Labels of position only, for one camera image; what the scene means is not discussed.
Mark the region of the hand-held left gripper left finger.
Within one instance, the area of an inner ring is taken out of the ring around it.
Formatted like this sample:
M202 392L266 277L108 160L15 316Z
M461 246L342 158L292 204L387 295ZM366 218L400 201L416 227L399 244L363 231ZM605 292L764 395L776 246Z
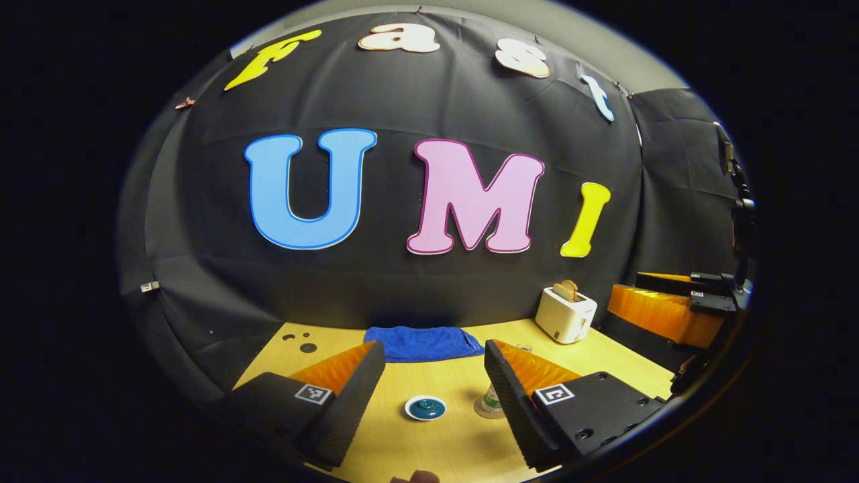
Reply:
M270 449L332 470L346 458L385 365L383 343L363 343L291 376L261 373L227 394L223 410Z

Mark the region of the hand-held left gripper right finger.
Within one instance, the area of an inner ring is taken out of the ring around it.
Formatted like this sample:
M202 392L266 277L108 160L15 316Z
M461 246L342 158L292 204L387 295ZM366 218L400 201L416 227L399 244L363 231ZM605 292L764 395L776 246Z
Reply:
M525 462L540 472L623 437L666 402L607 371L577 375L499 339L486 341L484 364Z

